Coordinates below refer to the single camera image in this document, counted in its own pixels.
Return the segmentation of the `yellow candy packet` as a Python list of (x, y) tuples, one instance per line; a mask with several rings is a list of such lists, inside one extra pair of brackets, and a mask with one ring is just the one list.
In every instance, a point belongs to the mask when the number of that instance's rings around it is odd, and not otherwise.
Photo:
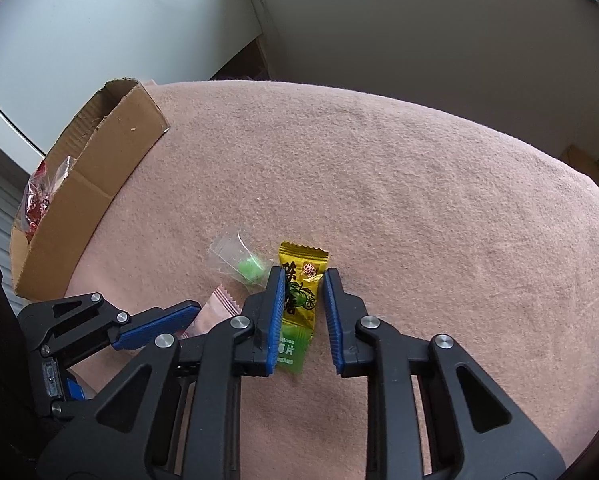
[(285, 272), (284, 320), (314, 330), (317, 296), (328, 269), (329, 253), (316, 247), (282, 242), (278, 261)]

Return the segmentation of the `laundry basket under cabinet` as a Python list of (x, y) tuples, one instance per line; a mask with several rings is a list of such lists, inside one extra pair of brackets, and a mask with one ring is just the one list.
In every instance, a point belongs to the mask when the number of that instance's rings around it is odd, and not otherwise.
[(257, 40), (252, 40), (224, 64), (211, 80), (269, 80), (270, 73)]

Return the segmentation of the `small green tablet candy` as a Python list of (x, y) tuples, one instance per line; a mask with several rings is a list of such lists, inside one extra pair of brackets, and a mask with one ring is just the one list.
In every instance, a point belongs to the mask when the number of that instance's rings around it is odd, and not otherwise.
[(248, 290), (264, 289), (268, 283), (272, 262), (250, 246), (242, 229), (235, 228), (218, 235), (209, 246), (208, 258), (218, 272)]

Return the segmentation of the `white cabinet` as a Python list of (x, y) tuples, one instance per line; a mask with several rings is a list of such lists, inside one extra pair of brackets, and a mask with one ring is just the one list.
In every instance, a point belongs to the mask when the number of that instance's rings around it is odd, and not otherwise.
[(0, 149), (34, 170), (106, 81), (207, 80), (260, 32), (250, 0), (0, 0)]

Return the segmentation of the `pink table cloth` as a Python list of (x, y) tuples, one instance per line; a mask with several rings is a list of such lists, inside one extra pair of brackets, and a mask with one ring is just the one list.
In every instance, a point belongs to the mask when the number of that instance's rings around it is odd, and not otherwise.
[(68, 294), (131, 313), (244, 288), (209, 248), (325, 249), (405, 334), (451, 335), (567, 462), (599, 429), (599, 188), (532, 146), (406, 102), (300, 84), (150, 87), (170, 128), (117, 194)]

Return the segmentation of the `pink candy packet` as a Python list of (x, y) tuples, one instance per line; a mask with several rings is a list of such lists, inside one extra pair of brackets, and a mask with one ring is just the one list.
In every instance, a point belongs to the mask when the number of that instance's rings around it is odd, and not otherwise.
[(193, 322), (185, 330), (180, 330), (177, 337), (179, 339), (188, 339), (205, 335), (214, 326), (241, 313), (242, 307), (222, 285), (219, 285), (207, 299)]

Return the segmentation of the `dark date snack bag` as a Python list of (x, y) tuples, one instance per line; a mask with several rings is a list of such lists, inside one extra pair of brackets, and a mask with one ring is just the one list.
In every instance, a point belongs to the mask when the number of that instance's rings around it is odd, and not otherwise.
[(36, 171), (30, 176), (22, 193), (22, 201), (14, 221), (15, 228), (25, 234), (28, 243), (36, 234), (55, 194), (69, 176), (75, 161), (76, 159), (72, 156), (67, 156), (54, 174), (51, 174), (48, 164), (42, 160)]

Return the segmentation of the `cardboard box on floor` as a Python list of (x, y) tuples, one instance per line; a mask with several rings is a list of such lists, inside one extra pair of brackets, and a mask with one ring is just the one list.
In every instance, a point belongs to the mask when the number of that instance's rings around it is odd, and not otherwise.
[(585, 174), (599, 186), (598, 162), (584, 150), (576, 145), (569, 145), (560, 155), (560, 159), (567, 166)]

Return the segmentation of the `green mint packet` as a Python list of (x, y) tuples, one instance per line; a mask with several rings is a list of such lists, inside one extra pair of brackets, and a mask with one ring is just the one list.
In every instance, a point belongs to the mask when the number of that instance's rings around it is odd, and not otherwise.
[(276, 366), (294, 375), (301, 374), (311, 341), (311, 328), (283, 321)]

